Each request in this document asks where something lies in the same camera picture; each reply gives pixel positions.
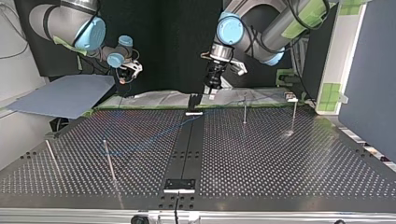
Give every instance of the gray panel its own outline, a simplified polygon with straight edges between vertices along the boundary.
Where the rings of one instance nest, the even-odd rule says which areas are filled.
[[[23,96],[7,108],[55,118],[77,119],[113,86],[114,79],[108,76],[62,77]]]
[[[346,86],[349,101],[341,107],[340,121],[396,161],[394,8],[394,0],[375,0],[367,5]]]
[[[98,111],[52,143],[56,161],[41,146],[3,170],[0,207],[173,208],[160,198],[166,178],[181,176],[184,160],[175,168],[172,155],[186,148],[177,142],[182,120],[180,110]]]
[[[194,210],[396,212],[396,173],[328,120],[256,108],[243,124],[243,113],[209,110],[194,122],[204,140],[189,151],[202,158],[183,174],[198,182],[185,196]]]

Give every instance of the metal pegboard table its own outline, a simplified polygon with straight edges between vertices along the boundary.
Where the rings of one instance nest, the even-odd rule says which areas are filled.
[[[180,178],[184,160],[181,110],[99,111],[0,173],[0,207],[173,210],[163,195],[167,178]],[[117,181],[112,175],[103,141]]]
[[[183,114],[96,112],[52,142],[57,160],[40,146],[1,171],[0,208],[396,213],[396,174],[304,108]],[[194,194],[163,194],[180,178]]]
[[[396,174],[299,108],[207,110],[191,130],[184,195],[197,211],[396,213]]]

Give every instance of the cable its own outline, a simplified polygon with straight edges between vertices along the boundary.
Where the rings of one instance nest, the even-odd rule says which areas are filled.
[[[134,60],[139,60],[139,58],[140,58],[140,53],[139,53],[139,50],[137,50],[137,49],[132,49],[132,52],[136,52],[137,53],[137,57],[134,59]]]
[[[14,11],[14,9],[6,4],[0,4],[0,6],[3,6],[5,8],[8,8],[10,11],[12,11],[12,13],[15,15],[15,17],[17,19],[19,19],[20,17],[18,16],[17,12]],[[18,30],[18,28],[14,25],[14,23],[12,23],[12,21],[9,19],[8,15],[3,11],[0,10],[1,15],[4,17],[4,19],[6,19],[8,21],[8,23],[11,25],[12,29],[14,29],[14,31],[18,34],[18,36],[20,36],[24,41],[26,41],[26,36],[23,32],[23,30],[21,29],[20,31]]]
[[[297,66],[297,58],[296,58],[295,52],[293,52],[292,55],[293,55],[293,60],[294,60],[294,62],[295,62],[295,64],[296,64],[296,73],[297,73],[297,77],[300,79],[301,85],[303,86],[304,91],[305,91],[306,94],[308,95],[309,99],[312,101],[312,103],[314,104],[314,106],[317,107],[317,103],[315,103],[316,100],[315,100],[314,98],[312,98],[311,94],[309,94],[309,92],[308,92],[308,90],[307,90],[307,88],[306,88],[306,86],[305,86],[305,84],[304,84],[304,82],[303,82],[303,76],[301,75],[300,70],[299,70],[299,68],[298,68],[298,66]]]
[[[106,74],[106,73],[107,73],[107,72],[103,71],[102,69],[96,67],[92,62],[90,62],[89,60],[85,59],[83,56],[84,56],[84,55],[81,54],[79,58],[80,58],[82,61],[84,61],[85,63],[89,64],[89,65],[93,68],[92,74],[95,72],[95,70],[98,70],[98,71],[101,72],[102,74]]]
[[[82,35],[85,33],[85,31],[88,29],[88,27],[90,27],[92,21],[95,19],[95,17],[97,17],[99,15],[99,11],[102,7],[102,4],[100,2],[100,0],[98,0],[98,8],[96,9],[95,13],[91,16],[90,20],[87,22],[87,24],[85,24],[84,28],[82,28],[81,32],[78,33],[78,35],[76,36],[75,40],[73,41],[72,46],[76,47],[76,43],[78,42],[78,40],[82,37]]]
[[[323,25],[323,22],[327,19],[327,17],[329,16],[329,13],[330,13],[329,1],[328,0],[322,0],[322,1],[323,1],[324,6],[326,7],[326,12],[323,15],[322,22],[317,26],[309,26],[303,20],[301,20],[300,16],[298,15],[299,14],[299,12],[298,12],[299,4],[297,4],[296,10],[294,10],[291,0],[287,0],[287,4],[288,4],[288,7],[289,7],[291,13],[293,14],[294,19],[297,20],[297,22],[300,23],[300,25],[302,25],[305,29],[308,29],[308,30],[318,30]]]
[[[18,13],[9,5],[5,4],[5,3],[0,3],[0,7],[5,7],[8,8],[10,11],[12,11],[12,13],[19,18]],[[15,25],[11,22],[11,20],[9,19],[9,17],[6,15],[6,13],[4,13],[3,10],[0,10],[1,15],[7,20],[7,22],[12,26],[12,28],[15,30],[15,32],[26,42],[26,46],[24,47],[24,49],[16,54],[12,54],[9,56],[5,56],[5,57],[0,57],[0,60],[4,60],[4,59],[10,59],[10,58],[15,58],[17,56],[22,55],[26,50],[28,50],[29,48],[29,44],[26,41],[26,37],[24,36],[23,31],[18,31],[17,27],[15,27]]]
[[[303,31],[298,37],[296,37],[294,40],[291,40],[291,41],[290,41],[289,47],[286,48],[286,49],[284,49],[284,50],[273,50],[273,49],[269,49],[268,47],[266,47],[265,44],[264,44],[264,41],[262,40],[263,35],[262,35],[262,37],[260,38],[260,41],[261,41],[261,42],[259,42],[259,45],[260,45],[263,49],[267,50],[267,51],[270,52],[270,53],[284,53],[284,52],[287,52],[287,51],[291,50],[295,45],[297,45],[297,43],[298,43],[298,42],[303,38],[303,36],[305,36],[308,32],[309,32],[308,30]]]
[[[26,43],[25,48],[24,48],[21,52],[16,53],[16,54],[13,54],[13,55],[6,56],[6,57],[0,57],[0,60],[3,60],[3,59],[10,59],[10,58],[15,58],[15,57],[17,57],[17,56],[20,56],[20,55],[22,55],[22,54],[28,49],[28,47],[29,47],[29,44]]]
[[[274,96],[274,95],[276,95],[276,94],[274,93],[274,94],[271,94],[271,95],[269,95],[269,96],[265,96],[265,97],[257,98],[257,99],[249,99],[249,100],[247,100],[247,101],[258,101],[258,100],[262,100],[262,99],[269,98],[269,97]],[[221,109],[221,108],[225,108],[225,107],[227,107],[228,105],[231,105],[231,104],[233,104],[233,103],[240,103],[240,102],[245,102],[245,99],[243,99],[243,100],[238,100],[238,101],[231,101],[231,102],[229,102],[229,103],[226,104],[226,105],[218,105],[218,106],[215,106],[215,107],[213,107],[213,108],[211,108],[211,109]],[[143,147],[145,147],[145,146],[148,146],[149,144],[153,143],[153,142],[154,142],[155,140],[157,140],[159,137],[161,137],[161,136],[163,136],[163,135],[165,135],[165,134],[167,134],[167,133],[170,133],[170,132],[172,132],[172,131],[176,131],[176,130],[178,130],[179,128],[183,127],[184,125],[186,125],[186,124],[188,124],[188,123],[190,123],[190,122],[193,122],[193,121],[195,121],[195,120],[201,118],[202,116],[207,116],[207,115],[214,114],[214,113],[216,113],[216,111],[207,112],[207,113],[204,113],[203,115],[194,117],[194,118],[192,118],[192,119],[187,119],[187,120],[183,121],[182,123],[180,123],[180,124],[178,124],[178,125],[175,125],[175,126],[172,126],[172,127],[168,128],[168,129],[166,129],[165,131],[162,131],[162,132],[160,132],[160,133],[154,134],[154,135],[151,136],[149,139],[143,141],[143,142],[140,143],[140,144],[136,144],[135,146],[131,146],[131,149],[130,149],[130,150],[140,150],[141,148],[143,148]],[[113,156],[114,156],[114,155],[120,156],[120,155],[122,155],[123,153],[122,153],[122,152],[112,152],[112,153],[110,153],[110,154],[113,155]]]
[[[102,68],[109,69],[109,67],[104,67],[97,58],[95,58],[96,63],[101,66]]]
[[[176,206],[175,206],[175,223],[176,224],[178,224],[177,206],[178,206],[178,199],[176,201]]]
[[[131,90],[132,90],[132,84],[129,84],[129,90],[127,92],[125,92],[125,94],[121,97],[121,100],[120,100],[120,103],[119,103],[119,110],[120,110],[123,98],[125,98],[126,95],[128,95],[128,93],[131,92]]]
[[[340,219],[334,222],[334,224],[346,224],[344,220]]]
[[[119,69],[118,69],[118,68],[116,68],[116,74],[117,74],[117,79],[120,80],[120,75],[119,75]],[[129,84],[129,83],[131,83],[133,80],[134,80],[134,78],[131,77],[131,79],[130,79],[129,81],[125,81],[125,83],[123,83],[123,84]]]

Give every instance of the metal rod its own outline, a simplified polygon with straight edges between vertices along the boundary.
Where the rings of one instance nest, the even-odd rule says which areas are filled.
[[[248,116],[248,105],[247,105],[247,97],[245,95],[244,124],[248,123],[247,122],[247,116]]]
[[[113,180],[116,181],[117,179],[116,179],[116,175],[114,174],[113,162],[111,161],[110,151],[108,150],[108,145],[107,145],[106,139],[103,140],[103,145],[105,147],[105,151],[106,151],[106,154],[107,154],[108,166],[110,167],[111,175],[113,177]]]
[[[53,151],[52,151],[52,146],[50,145],[50,141],[46,140],[46,144],[47,144],[47,148],[49,149],[50,156],[52,157],[53,160],[56,160],[55,155],[53,154]]]
[[[296,118],[297,104],[298,104],[298,101],[296,101],[296,102],[294,103],[293,120],[295,120],[295,118]]]

